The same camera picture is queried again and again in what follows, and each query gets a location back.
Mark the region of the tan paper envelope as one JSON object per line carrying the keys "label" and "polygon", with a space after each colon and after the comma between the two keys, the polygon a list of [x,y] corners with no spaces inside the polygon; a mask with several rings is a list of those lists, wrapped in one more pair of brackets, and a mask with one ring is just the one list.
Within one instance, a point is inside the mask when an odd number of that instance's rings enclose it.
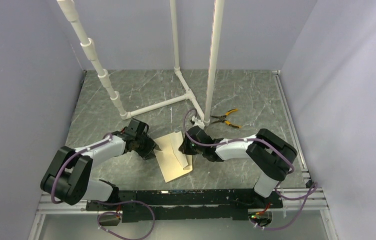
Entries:
{"label": "tan paper envelope", "polygon": [[183,142],[180,131],[158,137],[154,141],[160,148],[154,150],[154,153],[166,183],[193,171],[192,156],[179,151]]}

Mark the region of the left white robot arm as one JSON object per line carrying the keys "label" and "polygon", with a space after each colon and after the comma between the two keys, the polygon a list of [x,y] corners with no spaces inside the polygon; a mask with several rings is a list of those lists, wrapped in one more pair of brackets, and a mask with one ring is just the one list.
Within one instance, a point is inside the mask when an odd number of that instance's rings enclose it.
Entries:
{"label": "left white robot arm", "polygon": [[59,148],[40,188],[49,193],[54,204],[75,205],[81,200],[99,202],[105,209],[113,210],[120,201],[119,188],[106,180],[91,178],[92,169],[114,157],[135,152],[143,160],[155,158],[158,144],[148,135],[149,125],[132,119],[128,126],[104,135],[95,143],[71,148]]}

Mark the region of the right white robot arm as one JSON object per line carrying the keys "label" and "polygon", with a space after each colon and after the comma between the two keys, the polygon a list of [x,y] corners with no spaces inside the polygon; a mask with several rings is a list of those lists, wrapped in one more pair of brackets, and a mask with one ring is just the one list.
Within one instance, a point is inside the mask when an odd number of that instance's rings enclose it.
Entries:
{"label": "right white robot arm", "polygon": [[212,138],[194,126],[185,132],[178,150],[185,155],[202,155],[210,162],[235,159],[252,160],[262,171],[251,194],[252,203],[262,208],[271,200],[271,193],[288,174],[294,172],[297,150],[270,130],[263,128],[245,138]]}

